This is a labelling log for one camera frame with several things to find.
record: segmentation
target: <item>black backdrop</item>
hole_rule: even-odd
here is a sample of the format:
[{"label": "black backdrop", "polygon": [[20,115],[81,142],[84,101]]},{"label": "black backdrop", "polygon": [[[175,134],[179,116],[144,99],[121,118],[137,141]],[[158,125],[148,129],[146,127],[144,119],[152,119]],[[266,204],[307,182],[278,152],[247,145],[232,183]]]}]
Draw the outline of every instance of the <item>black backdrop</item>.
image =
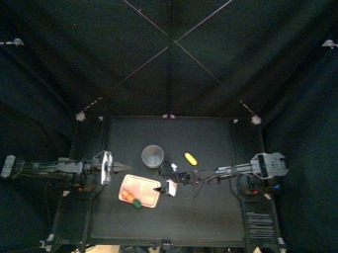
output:
[{"label": "black backdrop", "polygon": [[[338,251],[338,51],[321,47],[338,39],[337,1],[1,0],[0,8],[0,42],[25,43],[0,46],[1,161],[67,156],[75,114],[97,98],[87,114],[234,118],[251,115],[242,100],[263,118],[268,152],[287,157],[286,243]],[[47,237],[44,184],[27,186],[0,182],[11,234],[0,249]]]}]

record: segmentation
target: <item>small object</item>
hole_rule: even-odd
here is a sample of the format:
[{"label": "small object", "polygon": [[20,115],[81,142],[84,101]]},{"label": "small object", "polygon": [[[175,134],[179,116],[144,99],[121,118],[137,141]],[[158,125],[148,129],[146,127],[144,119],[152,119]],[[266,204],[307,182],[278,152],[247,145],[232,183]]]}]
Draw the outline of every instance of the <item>small object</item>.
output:
[{"label": "small object", "polygon": [[191,165],[194,165],[194,166],[196,165],[196,160],[190,153],[184,153],[184,158],[190,162]]},{"label": "small object", "polygon": [[12,174],[12,169],[15,165],[16,157],[13,155],[8,155],[5,157],[5,164],[1,171],[1,177],[8,178]]},{"label": "small object", "polygon": [[68,195],[69,191],[63,191],[61,195],[65,197]]},{"label": "small object", "polygon": [[132,193],[125,189],[121,190],[121,198],[129,203],[132,203],[136,209],[139,209],[143,206],[141,202],[135,198]]},{"label": "small object", "polygon": [[171,164],[171,168],[172,168],[172,171],[175,172],[176,171],[175,170],[176,169],[176,165],[174,163]]},{"label": "small object", "polygon": [[79,112],[79,113],[76,114],[76,120],[77,120],[79,122],[83,122],[83,121],[85,120],[85,113],[84,113],[84,112]]},{"label": "small object", "polygon": [[254,115],[251,122],[254,123],[254,125],[259,125],[262,123],[262,119],[256,115]]},{"label": "small object", "polygon": [[270,194],[264,194],[264,197],[267,198],[268,201],[271,200]]}]

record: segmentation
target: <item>metal bracket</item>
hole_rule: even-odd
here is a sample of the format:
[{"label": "metal bracket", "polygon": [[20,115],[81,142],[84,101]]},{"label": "metal bracket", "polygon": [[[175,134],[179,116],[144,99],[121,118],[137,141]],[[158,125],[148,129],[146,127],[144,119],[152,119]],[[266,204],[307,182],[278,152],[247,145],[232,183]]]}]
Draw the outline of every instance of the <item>metal bracket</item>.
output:
[{"label": "metal bracket", "polygon": [[174,244],[170,240],[162,240],[162,248],[164,251],[171,251],[174,248]]},{"label": "metal bracket", "polygon": [[41,242],[41,246],[40,248],[45,249],[47,252],[51,252],[52,251],[52,244],[53,244],[53,241],[55,241],[55,235],[51,234],[48,236],[48,239],[45,241],[40,241]]}]

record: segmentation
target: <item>cable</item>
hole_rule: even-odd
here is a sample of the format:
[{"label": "cable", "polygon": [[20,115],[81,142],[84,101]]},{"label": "cable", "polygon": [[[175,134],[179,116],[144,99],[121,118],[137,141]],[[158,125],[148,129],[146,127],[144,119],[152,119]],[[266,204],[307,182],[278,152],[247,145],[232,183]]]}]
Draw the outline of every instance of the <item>cable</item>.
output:
[{"label": "cable", "polygon": [[200,190],[202,190],[204,184],[206,184],[210,180],[212,180],[214,178],[218,178],[219,176],[224,176],[224,174],[219,174],[219,175],[215,175],[215,176],[207,178],[207,179],[202,182],[202,185],[200,185],[200,187],[198,188],[195,195],[194,195],[191,198],[184,198],[184,199],[186,199],[186,200],[194,200],[194,199],[198,197],[198,195],[199,195],[199,193],[200,193]]}]

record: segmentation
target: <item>metal rod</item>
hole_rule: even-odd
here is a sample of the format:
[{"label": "metal rod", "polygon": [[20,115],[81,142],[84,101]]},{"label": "metal rod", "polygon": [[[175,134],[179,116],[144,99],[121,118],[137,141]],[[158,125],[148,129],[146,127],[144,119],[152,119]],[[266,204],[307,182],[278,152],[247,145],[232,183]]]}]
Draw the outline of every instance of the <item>metal rod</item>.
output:
[{"label": "metal rod", "polygon": [[178,39],[179,42],[234,0],[228,0]]},{"label": "metal rod", "polygon": [[168,47],[166,47],[160,52],[156,53],[156,55],[136,69],[132,71],[132,73],[112,87],[112,90],[119,86],[121,85],[121,83],[124,81],[127,81],[137,72],[139,70],[146,66],[148,65],[148,63],[168,49]]},{"label": "metal rod", "polygon": [[204,65],[196,60],[196,58],[192,56],[192,54],[186,50],[186,48],[178,43],[178,41],[174,41],[174,43],[180,47],[180,49],[186,52],[186,54],[191,57],[191,59],[196,62],[196,64],[204,69],[204,71],[208,73],[208,75],[215,79],[215,81],[223,85],[223,83],[219,81],[219,79],[214,76],[214,74],[208,71],[208,69],[204,67]]},{"label": "metal rod", "polygon": [[167,62],[167,114],[171,114],[171,66],[172,66],[172,0],[168,0],[168,62]]},{"label": "metal rod", "polygon": [[159,31],[167,36],[168,34],[164,32],[164,30],[155,24],[155,22],[141,13],[141,11],[127,1],[123,0],[124,3],[128,4],[128,6],[144,17],[144,19],[158,28]]}]

